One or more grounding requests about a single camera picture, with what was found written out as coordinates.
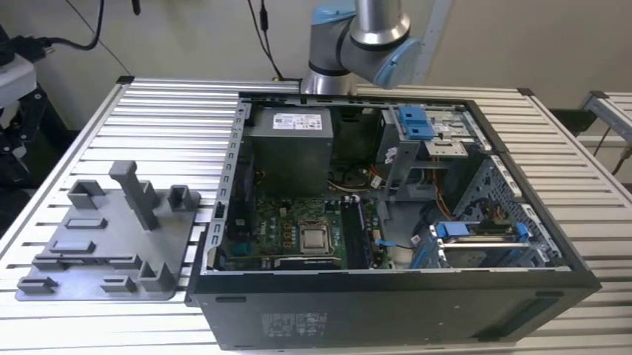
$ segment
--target motherboard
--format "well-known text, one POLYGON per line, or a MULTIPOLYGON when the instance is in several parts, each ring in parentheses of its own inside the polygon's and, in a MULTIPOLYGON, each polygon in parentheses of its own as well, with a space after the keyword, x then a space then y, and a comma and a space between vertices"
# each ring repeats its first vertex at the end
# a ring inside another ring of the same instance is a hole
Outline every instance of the motherboard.
POLYGON ((381 235, 375 200, 258 197, 250 238, 229 240, 226 270, 383 268, 381 235))

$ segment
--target aluminum table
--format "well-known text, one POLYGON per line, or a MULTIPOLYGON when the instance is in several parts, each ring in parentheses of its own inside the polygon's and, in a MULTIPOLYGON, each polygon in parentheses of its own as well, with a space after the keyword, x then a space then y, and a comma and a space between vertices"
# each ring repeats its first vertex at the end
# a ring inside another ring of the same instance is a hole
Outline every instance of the aluminum table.
MULTIPOLYGON (((15 354, 220 354, 200 309, 183 304, 210 221, 240 91, 297 92, 293 82, 137 78, 117 84, 49 179, 0 239, 0 350, 15 354), (204 195, 181 289, 163 302, 18 302, 16 283, 67 213, 77 179, 114 188, 114 160, 137 160, 157 189, 204 195)), ((360 95, 476 100, 604 289, 518 344, 309 349, 293 354, 632 354, 632 197, 538 98, 516 89, 359 88, 360 95)), ((276 354, 276 351, 246 351, 276 354)))

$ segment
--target white wall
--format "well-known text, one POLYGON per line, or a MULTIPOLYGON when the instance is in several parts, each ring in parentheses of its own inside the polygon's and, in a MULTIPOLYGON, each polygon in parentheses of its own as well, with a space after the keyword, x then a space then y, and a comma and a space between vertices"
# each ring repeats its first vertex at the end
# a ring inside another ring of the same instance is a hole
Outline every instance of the white wall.
POLYGON ((528 87, 548 107, 632 91, 631 0, 455 0, 428 84, 528 87))
MULTIPOLYGON (((98 0, 71 0, 97 22, 98 0)), ((273 54, 286 77, 305 75, 310 13, 318 0, 268 0, 273 54)), ((253 0, 260 12, 260 0, 253 0)), ((423 36, 433 0, 405 0, 415 36, 423 36)), ((61 36, 87 43, 93 33, 63 0, 2 0, 0 23, 11 35, 61 36)), ((246 0, 107 0, 103 42, 133 75, 269 80, 274 71, 260 47, 246 0)), ((67 123, 90 119, 125 71, 103 47, 65 46, 38 66, 41 82, 67 123)))

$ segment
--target blue plastic clip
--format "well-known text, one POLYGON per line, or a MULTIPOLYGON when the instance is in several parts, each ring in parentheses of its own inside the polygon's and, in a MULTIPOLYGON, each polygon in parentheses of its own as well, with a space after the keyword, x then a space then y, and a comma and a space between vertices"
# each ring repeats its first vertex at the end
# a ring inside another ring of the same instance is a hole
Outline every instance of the blue plastic clip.
POLYGON ((437 237, 440 237, 441 239, 448 237, 448 231, 445 231, 445 226, 443 224, 437 224, 435 226, 435 229, 437 230, 437 237))
POLYGON ((530 238, 530 230, 524 223, 516 223, 518 242, 524 243, 530 238))
POLYGON ((419 106, 400 106, 400 123, 408 139, 429 141, 435 138, 435 129, 428 122, 427 112, 419 106))
POLYGON ((379 245, 379 246, 397 246, 397 244, 395 244, 393 242, 388 242, 384 239, 377 239, 376 240, 376 245, 379 245))
POLYGON ((444 222, 445 232, 451 237, 469 237, 471 230, 464 222, 444 222))
POLYGON ((411 268, 419 268, 419 264, 423 261, 424 254, 427 253, 427 248, 423 247, 423 249, 419 251, 417 257, 415 257, 413 264, 411 265, 411 268))

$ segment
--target power cord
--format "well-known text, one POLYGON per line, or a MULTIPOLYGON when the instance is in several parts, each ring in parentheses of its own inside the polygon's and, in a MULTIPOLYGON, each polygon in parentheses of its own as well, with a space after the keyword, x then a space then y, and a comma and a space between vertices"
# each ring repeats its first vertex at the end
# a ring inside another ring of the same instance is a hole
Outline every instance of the power cord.
POLYGON ((622 165, 623 165, 623 162, 626 161, 624 158, 619 159, 619 162, 615 166, 615 170, 612 170, 612 174, 616 175, 616 173, 619 172, 619 170, 622 169, 622 165))
POLYGON ((70 39, 66 39, 66 38, 62 38, 62 37, 43 37, 43 38, 39 38, 42 40, 45 40, 49 45, 51 46, 53 44, 63 44, 66 46, 70 46, 73 48, 75 48, 77 50, 94 50, 95 47, 97 47, 97 44, 99 43, 99 39, 101 39, 101 28, 103 27, 103 12, 105 12, 105 5, 106 5, 106 0, 101 0, 99 1, 99 15, 98 15, 98 18, 97 18, 97 30, 94 31, 95 33, 95 36, 93 37, 93 40, 90 41, 89 44, 83 45, 83 44, 79 44, 79 43, 75 43, 73 42, 70 39))
POLYGON ((268 23, 268 11, 266 11, 265 1, 264 0, 261 1, 260 20, 261 20, 261 30, 264 32, 264 37, 266 39, 268 45, 264 44, 264 39, 260 33, 260 26, 257 24, 256 10, 253 8, 252 0, 249 0, 249 8, 250 8, 250 15, 253 17, 253 24, 256 25, 257 38, 260 39, 261 49, 264 50, 264 53, 266 53, 266 57, 270 60, 270 63, 273 65, 273 69, 274 69, 274 72, 277 73, 278 78, 281 80, 285 80, 281 70, 278 70, 277 64, 273 59, 272 51, 270 51, 270 41, 268 40, 269 23, 268 23))
POLYGON ((611 127, 608 127, 608 129, 606 130, 604 135, 602 136, 602 141, 596 145, 595 152, 592 153, 594 157, 596 157, 596 153, 600 151, 602 144, 604 144, 604 140, 610 132, 611 132, 611 127))
POLYGON ((622 152, 622 158, 619 159, 619 162, 616 163, 615 170, 612 170, 614 175, 616 175, 616 173, 622 169, 623 162, 631 157, 631 155, 632 155, 632 146, 627 146, 622 152))
MULTIPOLYGON (((90 28, 90 30, 93 31, 93 33, 97 35, 97 31, 95 29, 93 28, 93 26, 90 25, 89 21, 86 20, 86 17, 82 15, 82 12, 79 11, 79 9, 73 5, 73 2, 70 2, 70 0, 66 0, 67 4, 70 5, 70 7, 73 7, 73 10, 75 11, 75 13, 78 14, 79 18, 82 19, 83 23, 86 24, 86 26, 90 28)), ((106 45, 106 43, 103 43, 103 41, 101 40, 101 38, 98 39, 101 45, 103 46, 103 48, 109 51, 110 55, 113 56, 113 58, 115 59, 115 61, 119 63, 121 67, 123 68, 123 70, 126 71, 126 73, 129 75, 131 75, 131 72, 130 70, 127 69, 126 67, 126 64, 123 64, 123 62, 121 61, 119 57, 117 56, 117 54, 110 50, 109 46, 106 45)))

